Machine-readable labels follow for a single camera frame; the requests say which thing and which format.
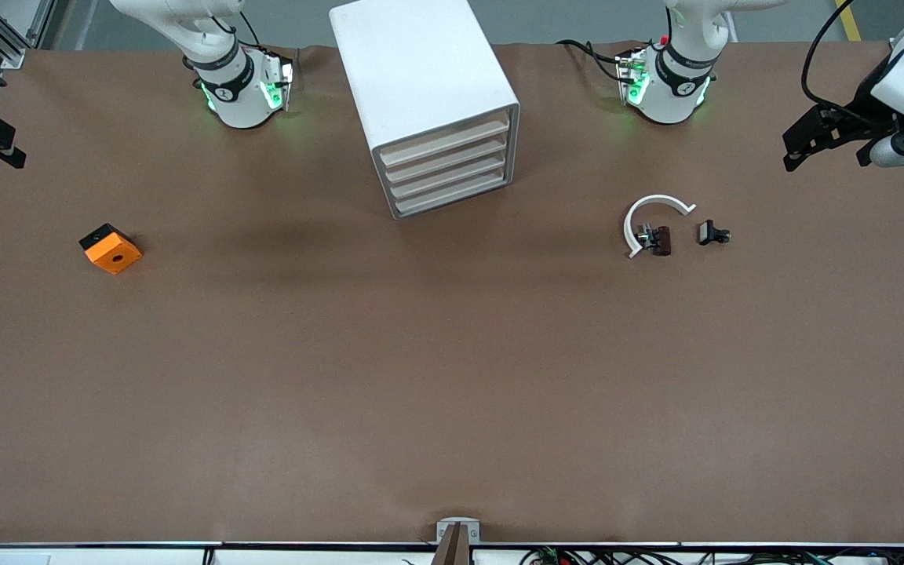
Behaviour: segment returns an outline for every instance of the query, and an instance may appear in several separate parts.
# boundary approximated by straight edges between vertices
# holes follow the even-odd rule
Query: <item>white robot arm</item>
[[[710,71],[727,46],[724,12],[764,10],[788,0],[663,0],[672,19],[665,44],[648,46],[618,61],[627,78],[620,94],[625,103],[660,124],[677,124],[703,103]]]
[[[291,61],[240,43],[220,19],[240,14],[245,0],[111,0],[111,4],[180,47],[201,78],[208,107],[227,126],[253,128],[287,109]]]
[[[840,5],[837,13],[847,5]],[[813,100],[818,103],[783,133],[786,170],[794,171],[818,151],[852,140],[869,140],[857,151],[861,166],[904,165],[904,29],[891,53],[857,88],[851,103],[841,107],[817,97]]]

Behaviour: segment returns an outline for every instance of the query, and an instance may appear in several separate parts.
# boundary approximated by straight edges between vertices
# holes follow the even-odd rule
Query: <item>green led light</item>
[[[637,82],[634,83],[634,86],[630,87],[630,104],[639,104],[641,100],[643,100],[643,91],[647,89],[647,86],[651,83],[650,75],[643,74],[640,78],[637,79]]]
[[[209,110],[211,110],[211,111],[216,111],[216,110],[215,110],[215,103],[214,103],[214,101],[211,100],[211,93],[208,93],[208,87],[207,87],[207,86],[204,86],[204,82],[201,83],[201,92],[204,93],[205,99],[208,100],[208,108],[209,108]]]
[[[699,106],[699,104],[703,104],[703,97],[706,96],[706,87],[707,86],[710,86],[710,77],[709,76],[707,76],[706,80],[704,80],[703,86],[700,86],[700,96],[698,99],[696,99],[696,106]]]
[[[272,110],[277,110],[277,108],[281,107],[281,89],[279,87],[261,82],[261,92],[264,93],[264,97],[267,99],[267,106]]]

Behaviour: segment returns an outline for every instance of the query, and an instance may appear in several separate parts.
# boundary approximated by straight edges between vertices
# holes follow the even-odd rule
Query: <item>metal bracket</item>
[[[462,523],[462,525],[466,528],[466,539],[470,545],[476,545],[480,543],[480,521],[475,518],[464,518],[464,517],[454,517],[454,518],[442,518],[439,519],[438,525],[435,526],[435,532],[438,534],[436,536],[435,543],[441,543],[442,539],[445,537],[445,532],[452,526],[455,526],[456,523]]]
[[[469,546],[480,541],[480,521],[473,518],[446,518],[438,522],[438,550],[431,565],[472,565]]]

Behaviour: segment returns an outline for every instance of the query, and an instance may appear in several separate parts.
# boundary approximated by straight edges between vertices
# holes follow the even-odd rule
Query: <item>small black clip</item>
[[[652,229],[651,225],[646,223],[641,226],[637,239],[645,250],[651,250],[651,253],[658,257],[672,254],[672,232],[667,225],[659,225],[658,229]]]
[[[701,223],[699,233],[700,246],[706,246],[711,241],[716,241],[721,246],[726,246],[726,244],[731,242],[731,230],[714,228],[713,221]]]

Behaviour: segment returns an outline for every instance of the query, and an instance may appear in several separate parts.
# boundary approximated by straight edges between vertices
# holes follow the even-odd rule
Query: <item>white curved plastic piece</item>
[[[643,249],[634,233],[632,219],[634,219],[634,212],[637,211],[637,208],[645,204],[666,204],[678,210],[683,216],[696,209],[696,204],[687,206],[682,200],[674,196],[667,196],[667,194],[652,194],[634,202],[634,205],[630,206],[630,211],[627,212],[627,219],[623,221],[623,236],[627,239],[627,246],[630,246],[630,258],[634,258]]]

